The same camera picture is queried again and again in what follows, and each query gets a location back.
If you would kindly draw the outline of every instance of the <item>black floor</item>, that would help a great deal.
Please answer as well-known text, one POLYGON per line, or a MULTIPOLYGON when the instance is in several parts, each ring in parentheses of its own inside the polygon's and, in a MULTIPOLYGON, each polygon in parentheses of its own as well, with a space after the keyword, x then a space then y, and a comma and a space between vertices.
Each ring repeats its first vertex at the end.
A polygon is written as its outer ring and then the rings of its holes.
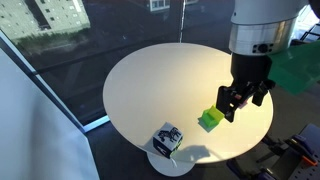
MULTIPOLYGON (((320 127, 320 85, 317 84, 304 93, 293 96, 282 88, 272 90, 274 119, 269 134, 274 138, 285 139, 299 133, 307 124, 320 127)), ((171 178, 158 173, 150 165, 146 153, 126 139, 113 127, 112 123, 90 131, 87 134, 101 180, 233 180, 237 177, 225 162, 196 164, 187 174, 171 178)), ((258 170, 261 166, 270 167, 277 157, 262 164, 255 160, 268 153, 264 144, 258 144, 249 152, 237 157, 245 170, 258 170)))

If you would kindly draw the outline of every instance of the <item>green object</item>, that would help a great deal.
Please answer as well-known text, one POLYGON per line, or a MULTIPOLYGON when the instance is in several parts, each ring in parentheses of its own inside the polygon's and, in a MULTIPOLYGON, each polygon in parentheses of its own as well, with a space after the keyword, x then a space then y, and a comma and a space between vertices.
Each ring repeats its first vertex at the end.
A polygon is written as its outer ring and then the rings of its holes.
POLYGON ((320 41, 292 46, 269 55, 269 79, 292 94, 298 94, 320 80, 320 41))
POLYGON ((217 108, 212 106, 210 109, 203 111, 201 120, 207 127, 215 127, 224 118, 224 114, 220 112, 217 108))
POLYGON ((173 156, 177 152, 179 146, 181 145, 182 140, 183 139, 181 138, 181 140, 178 142, 177 146, 173 149, 173 151, 170 154, 170 158, 171 158, 171 156, 173 156))

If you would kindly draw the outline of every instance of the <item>building window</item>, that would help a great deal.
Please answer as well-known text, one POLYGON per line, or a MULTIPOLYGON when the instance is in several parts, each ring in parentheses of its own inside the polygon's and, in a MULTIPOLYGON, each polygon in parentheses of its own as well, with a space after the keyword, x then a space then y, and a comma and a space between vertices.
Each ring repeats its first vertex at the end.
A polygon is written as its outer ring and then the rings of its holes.
POLYGON ((153 2, 152 2, 152 7, 153 7, 153 8, 158 7, 158 1, 153 1, 153 2))
POLYGON ((159 7, 163 7, 164 6, 164 2, 163 1, 159 1, 159 7))

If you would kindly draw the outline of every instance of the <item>green block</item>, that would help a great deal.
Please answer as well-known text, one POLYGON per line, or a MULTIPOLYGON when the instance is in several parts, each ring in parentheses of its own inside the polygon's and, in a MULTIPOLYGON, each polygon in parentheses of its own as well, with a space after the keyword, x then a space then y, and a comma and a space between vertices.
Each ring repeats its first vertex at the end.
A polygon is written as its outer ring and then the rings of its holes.
POLYGON ((215 127, 219 124, 220 121, 217 121, 215 120, 214 118, 212 118, 210 115, 209 115, 209 110, 210 109, 207 109, 207 110, 204 110, 203 113, 202 113, 202 116, 201 116, 201 120, 204 122, 204 124, 211 128, 211 127, 215 127))
POLYGON ((224 114, 214 106, 211 106, 208 114, 209 114, 209 116, 211 116, 211 118, 213 118, 214 120, 216 120, 218 122, 220 122, 224 118, 224 114))

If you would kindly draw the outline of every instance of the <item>white wall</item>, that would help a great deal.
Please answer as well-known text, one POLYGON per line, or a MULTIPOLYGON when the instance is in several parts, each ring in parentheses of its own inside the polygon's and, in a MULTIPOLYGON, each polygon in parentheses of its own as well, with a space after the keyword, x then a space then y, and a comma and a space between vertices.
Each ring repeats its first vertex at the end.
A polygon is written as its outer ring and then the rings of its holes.
POLYGON ((0 179, 99 179, 87 138, 1 49, 0 179))

